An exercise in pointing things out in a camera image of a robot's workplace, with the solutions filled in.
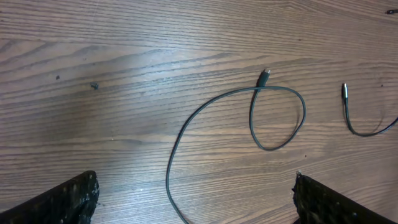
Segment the wooden table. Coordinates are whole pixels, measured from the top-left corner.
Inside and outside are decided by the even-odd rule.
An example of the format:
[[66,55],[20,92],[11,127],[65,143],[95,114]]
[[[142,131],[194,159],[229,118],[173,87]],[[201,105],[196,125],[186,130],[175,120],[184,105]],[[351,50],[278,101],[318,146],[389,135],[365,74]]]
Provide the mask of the wooden table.
[[[358,131],[398,109],[398,8],[380,1],[0,1],[0,210],[85,170],[99,177],[93,223],[181,223],[165,171],[179,129],[206,100],[268,85],[302,94],[307,120],[278,151],[248,124],[252,93],[217,101],[188,127],[171,191],[192,223],[293,223],[295,171],[398,222],[398,127]],[[99,89],[90,87],[91,82]],[[262,91],[265,146],[302,115],[291,93]]]

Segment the cable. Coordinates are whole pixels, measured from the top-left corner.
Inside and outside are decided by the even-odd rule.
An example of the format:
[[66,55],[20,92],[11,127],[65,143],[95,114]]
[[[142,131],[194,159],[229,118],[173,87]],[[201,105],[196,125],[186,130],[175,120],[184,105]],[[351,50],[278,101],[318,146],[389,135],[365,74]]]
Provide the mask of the cable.
[[[269,75],[270,75],[270,71],[266,72],[266,71],[264,70],[264,71],[260,74],[260,78],[259,78],[259,80],[258,80],[257,87],[242,88],[242,89],[240,89],[240,90],[229,91],[229,92],[227,92],[227,93],[221,94],[220,96],[214,97],[213,99],[207,101],[204,105],[201,105],[195,112],[193,112],[193,114],[186,120],[186,122],[185,122],[184,125],[182,126],[182,128],[181,128],[181,130],[180,130],[180,132],[179,132],[179,134],[178,134],[178,136],[177,136],[177,140],[175,141],[175,144],[174,144],[172,153],[171,153],[171,155],[170,155],[169,164],[167,165],[167,171],[166,171],[166,191],[167,191],[167,196],[169,197],[170,203],[172,204],[174,210],[177,212],[177,215],[179,215],[179,217],[181,218],[181,220],[182,220],[185,224],[189,224],[189,222],[186,221],[186,219],[183,217],[183,215],[181,214],[180,210],[178,209],[177,205],[175,204],[175,202],[174,202],[174,200],[173,200],[173,198],[172,198],[172,196],[171,196],[170,187],[169,187],[169,178],[170,178],[170,170],[171,170],[171,167],[172,167],[173,158],[174,158],[175,152],[177,151],[178,144],[180,144],[181,138],[182,138],[182,136],[183,136],[183,134],[184,134],[184,131],[186,130],[187,126],[190,124],[190,122],[194,119],[194,117],[195,117],[199,112],[201,112],[201,111],[202,111],[203,109],[205,109],[208,105],[212,104],[213,102],[215,102],[215,101],[217,101],[217,100],[219,100],[219,99],[221,99],[221,98],[224,98],[224,97],[226,97],[226,96],[229,96],[229,95],[232,95],[232,94],[235,94],[235,93],[241,93],[241,92],[244,92],[244,91],[253,91],[253,90],[254,90],[254,94],[253,94],[253,98],[252,98],[252,102],[251,102],[251,106],[250,106],[250,114],[249,114],[250,131],[251,131],[251,134],[252,134],[252,137],[253,137],[254,141],[257,143],[257,145],[258,145],[261,149],[263,149],[263,150],[265,150],[265,151],[274,151],[274,150],[277,150],[277,149],[280,149],[280,148],[284,147],[287,143],[289,143],[289,142],[294,138],[294,136],[297,134],[297,132],[299,131],[299,129],[303,126],[303,123],[304,123],[304,121],[305,121],[305,117],[306,117],[306,115],[307,115],[307,110],[305,109],[305,103],[304,103],[303,97],[302,97],[299,93],[297,93],[296,91],[294,91],[294,90],[292,90],[292,89],[290,89],[290,88],[287,88],[287,87],[281,87],[281,86],[265,86],[266,81],[268,80]],[[260,144],[260,142],[257,140],[257,137],[256,137],[256,135],[254,134],[254,130],[253,130],[253,123],[252,123],[252,122],[253,122],[253,119],[252,119],[252,117],[253,117],[253,111],[254,111],[254,103],[255,103],[255,101],[256,101],[256,99],[257,99],[258,93],[259,93],[261,90],[286,90],[286,91],[289,91],[289,92],[291,92],[291,93],[296,94],[296,96],[298,96],[298,97],[300,98],[301,103],[303,104],[303,118],[302,118],[301,123],[299,124],[299,126],[297,126],[296,130],[292,133],[292,135],[288,138],[288,140],[286,140],[285,143],[281,144],[280,146],[273,147],[273,148],[265,148],[265,147],[263,147],[263,146]]]
[[343,84],[343,91],[341,93],[343,95],[343,101],[344,101],[344,107],[345,107],[345,115],[346,115],[346,120],[347,120],[347,125],[348,125],[348,129],[355,135],[357,136],[361,136],[361,137],[370,137],[370,136],[375,136],[377,134],[382,134],[385,133],[388,129],[392,128],[393,125],[396,124],[396,122],[398,122],[398,118],[393,121],[390,125],[388,125],[386,128],[384,128],[381,131],[378,131],[376,133],[369,133],[369,134],[361,134],[361,133],[357,133],[353,126],[351,125],[351,121],[349,120],[349,111],[348,111],[348,86],[347,84]]

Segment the curved black cable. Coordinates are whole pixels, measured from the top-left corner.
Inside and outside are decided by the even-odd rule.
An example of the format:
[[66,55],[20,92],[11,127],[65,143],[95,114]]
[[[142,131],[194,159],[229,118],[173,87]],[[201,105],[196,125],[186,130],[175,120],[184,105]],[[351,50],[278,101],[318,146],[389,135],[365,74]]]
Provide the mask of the curved black cable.
[[[167,196],[168,196],[168,198],[169,198],[169,200],[170,200],[170,203],[172,204],[174,210],[177,212],[177,215],[179,215],[179,217],[181,218],[181,220],[182,220],[185,224],[189,224],[189,222],[186,221],[186,219],[183,217],[183,215],[181,214],[180,210],[178,209],[177,205],[175,204],[175,202],[174,202],[174,200],[173,200],[173,198],[172,198],[172,196],[171,196],[170,187],[169,187],[169,178],[170,178],[170,170],[171,170],[171,167],[172,167],[173,158],[174,158],[175,152],[177,151],[178,144],[180,144],[182,135],[184,134],[184,131],[186,130],[186,128],[187,128],[187,126],[189,125],[189,123],[192,121],[192,119],[193,119],[199,112],[201,112],[203,109],[205,109],[208,105],[212,104],[212,103],[213,103],[214,101],[216,101],[216,100],[219,100],[219,99],[221,99],[221,98],[224,98],[224,97],[226,97],[226,96],[229,96],[229,95],[232,95],[232,94],[235,94],[235,93],[241,93],[241,92],[244,92],[244,91],[252,91],[252,90],[254,90],[254,95],[253,95],[253,99],[252,99],[252,103],[251,103],[251,107],[250,107],[250,119],[249,119],[249,122],[250,122],[250,130],[251,130],[252,137],[253,137],[253,139],[255,140],[255,142],[257,143],[257,145],[258,145],[261,149],[266,150],[266,151],[273,151],[273,150],[280,149],[280,148],[284,147],[287,143],[289,143],[289,142],[294,138],[294,136],[297,134],[297,132],[299,131],[299,129],[303,126],[303,123],[304,123],[304,121],[305,121],[305,117],[306,117],[306,115],[307,115],[307,109],[305,108],[305,103],[304,103],[303,97],[302,97],[299,93],[297,93],[296,91],[294,91],[294,90],[292,90],[292,89],[290,89],[290,88],[281,87],[281,86],[264,86],[264,85],[265,85],[265,82],[266,82],[267,79],[268,79],[269,72],[266,73],[266,75],[267,75],[267,77],[264,78],[263,80],[261,80],[262,76],[260,76],[260,80],[259,80],[259,81],[260,81],[260,84],[259,84],[260,87],[250,87],[250,88],[243,88],[243,89],[240,89],[240,90],[229,91],[229,92],[227,92],[227,93],[224,93],[224,94],[222,94],[222,95],[220,95],[220,96],[214,97],[213,99],[207,101],[204,105],[201,105],[201,106],[200,106],[200,107],[199,107],[199,108],[186,120],[186,122],[185,122],[184,125],[182,126],[182,128],[181,128],[181,130],[180,130],[180,132],[179,132],[179,134],[178,134],[178,136],[177,136],[177,140],[175,141],[175,144],[174,144],[172,153],[171,153],[171,155],[170,155],[169,164],[167,165],[167,171],[166,171],[166,191],[167,191]],[[260,144],[260,142],[257,140],[256,135],[254,134],[253,124],[252,124],[252,116],[253,116],[253,110],[254,110],[254,102],[255,102],[255,100],[256,100],[256,98],[257,98],[257,95],[258,95],[259,91],[261,91],[261,90],[286,90],[286,91],[289,91],[289,92],[291,92],[291,93],[296,94],[296,95],[300,98],[301,103],[303,104],[303,118],[302,118],[301,123],[299,124],[299,126],[297,126],[296,130],[292,133],[292,135],[288,138],[288,140],[286,140],[285,143],[281,144],[281,145],[278,146],[278,147],[274,147],[274,148],[265,148],[265,147],[263,147],[263,146]]]
[[392,128],[393,125],[396,124],[396,122],[398,122],[398,118],[393,121],[390,125],[388,125],[386,128],[384,128],[383,130],[380,130],[378,132],[375,133],[369,133],[369,134],[361,134],[361,133],[357,133],[353,126],[351,125],[351,121],[349,120],[349,110],[348,110],[348,87],[347,84],[343,84],[343,98],[344,98],[344,107],[345,107],[345,115],[346,115],[346,121],[347,121],[347,125],[348,125],[348,129],[355,135],[357,136],[361,136],[361,137],[370,137],[370,136],[375,136],[377,134],[382,134],[385,133],[386,131],[388,131],[388,129]]

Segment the black cable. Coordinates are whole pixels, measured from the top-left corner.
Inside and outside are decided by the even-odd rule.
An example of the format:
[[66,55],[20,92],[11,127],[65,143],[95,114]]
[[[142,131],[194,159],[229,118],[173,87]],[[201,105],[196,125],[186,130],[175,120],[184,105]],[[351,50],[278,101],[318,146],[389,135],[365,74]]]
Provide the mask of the black cable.
[[[170,155],[169,164],[167,165],[167,171],[166,171],[166,191],[167,191],[167,196],[169,197],[170,203],[172,204],[174,210],[177,212],[177,215],[179,215],[179,217],[181,218],[181,220],[182,220],[185,224],[188,224],[188,221],[186,221],[186,219],[183,217],[183,215],[181,214],[180,210],[178,209],[177,205],[175,204],[175,202],[174,202],[174,200],[173,200],[173,198],[172,198],[172,196],[171,196],[170,187],[169,187],[169,178],[170,178],[170,170],[171,170],[171,167],[172,167],[173,158],[174,158],[175,152],[177,151],[178,144],[179,144],[180,141],[181,141],[182,135],[184,134],[184,131],[186,130],[186,128],[187,128],[187,126],[189,125],[189,123],[192,121],[192,119],[193,119],[199,112],[201,112],[203,109],[205,109],[208,105],[212,104],[212,103],[213,103],[214,101],[216,101],[216,100],[219,100],[219,99],[221,99],[221,98],[224,98],[224,97],[226,97],[226,96],[229,96],[229,95],[232,95],[232,94],[235,94],[235,93],[241,93],[241,92],[244,92],[244,91],[252,91],[252,90],[254,90],[254,95],[253,95],[252,102],[251,102],[251,107],[250,107],[250,116],[249,116],[250,130],[251,130],[252,137],[253,137],[254,141],[257,143],[257,145],[258,145],[261,149],[266,150],[266,151],[273,151],[273,150],[277,150],[277,149],[280,149],[280,148],[284,147],[287,143],[289,143],[289,142],[294,138],[294,136],[297,134],[297,132],[299,131],[299,129],[303,126],[303,123],[304,123],[304,121],[305,121],[305,117],[306,117],[306,115],[307,115],[307,110],[305,109],[305,103],[304,103],[303,97],[302,97],[299,93],[297,93],[296,91],[294,91],[294,90],[292,90],[292,89],[290,89],[290,88],[287,88],[287,87],[281,87],[281,86],[265,86],[266,81],[268,80],[268,77],[269,77],[269,72],[263,71],[263,72],[261,73],[261,75],[260,75],[259,81],[258,81],[258,83],[257,83],[257,87],[250,87],[250,88],[243,88],[243,89],[240,89],[240,90],[233,90],[233,91],[229,91],[229,92],[227,92],[227,93],[224,93],[224,94],[222,94],[222,95],[220,95],[220,96],[214,97],[213,99],[207,101],[204,105],[201,105],[201,106],[200,106],[200,107],[199,107],[199,108],[186,120],[186,122],[185,122],[184,125],[182,126],[182,128],[181,128],[181,130],[180,130],[180,133],[179,133],[178,136],[177,136],[177,140],[175,141],[175,144],[174,144],[172,153],[171,153],[171,155]],[[257,140],[256,135],[254,134],[253,123],[252,123],[252,122],[253,122],[252,117],[253,117],[253,111],[254,111],[254,103],[255,103],[255,101],[256,101],[256,99],[257,99],[258,93],[259,93],[261,90],[286,90],[286,91],[289,91],[289,92],[291,92],[291,93],[296,94],[296,95],[300,98],[301,103],[303,104],[303,118],[302,118],[302,120],[301,120],[301,123],[299,124],[299,126],[297,126],[296,130],[292,133],[292,135],[288,138],[288,140],[286,140],[285,143],[281,144],[281,145],[278,146],[278,147],[273,147],[273,148],[265,148],[265,147],[263,147],[263,146],[260,144],[260,142]]]
[[361,133],[357,133],[353,126],[351,125],[351,121],[349,120],[349,111],[348,111],[348,86],[347,84],[343,84],[343,91],[342,91],[342,95],[343,95],[343,101],[344,101],[344,107],[345,107],[345,115],[346,115],[346,121],[347,121],[347,125],[348,125],[348,129],[355,135],[357,136],[361,136],[361,137],[370,137],[370,136],[375,136],[377,134],[382,134],[385,133],[388,129],[392,128],[393,125],[396,124],[396,122],[398,122],[398,118],[393,121],[390,125],[388,125],[386,128],[384,128],[381,131],[378,131],[376,133],[369,133],[369,134],[361,134]]

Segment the silver connector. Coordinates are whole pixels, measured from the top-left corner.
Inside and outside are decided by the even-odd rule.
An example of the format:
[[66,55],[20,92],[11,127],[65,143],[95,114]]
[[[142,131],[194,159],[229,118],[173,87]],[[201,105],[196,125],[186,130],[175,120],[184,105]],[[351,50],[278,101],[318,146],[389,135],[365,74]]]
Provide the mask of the silver connector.
[[348,98],[348,86],[347,83],[344,83],[344,98]]

